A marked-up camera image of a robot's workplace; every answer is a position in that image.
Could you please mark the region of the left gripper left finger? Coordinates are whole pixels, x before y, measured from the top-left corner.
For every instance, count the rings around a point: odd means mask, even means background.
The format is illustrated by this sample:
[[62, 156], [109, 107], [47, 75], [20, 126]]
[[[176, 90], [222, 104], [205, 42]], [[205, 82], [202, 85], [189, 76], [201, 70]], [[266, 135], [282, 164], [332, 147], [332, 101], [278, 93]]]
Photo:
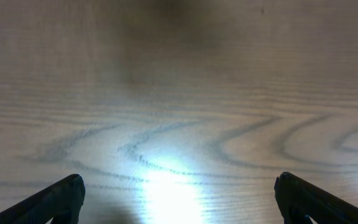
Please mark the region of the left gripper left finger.
[[77, 224], [85, 185], [72, 174], [0, 212], [0, 224]]

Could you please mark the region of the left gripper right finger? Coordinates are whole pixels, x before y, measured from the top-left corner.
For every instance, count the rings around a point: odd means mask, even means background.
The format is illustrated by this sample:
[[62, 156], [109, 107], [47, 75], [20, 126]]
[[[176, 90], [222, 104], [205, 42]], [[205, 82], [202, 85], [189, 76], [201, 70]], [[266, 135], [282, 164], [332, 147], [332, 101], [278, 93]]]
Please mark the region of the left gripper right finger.
[[358, 207], [289, 172], [277, 177], [274, 191], [285, 224], [358, 223]]

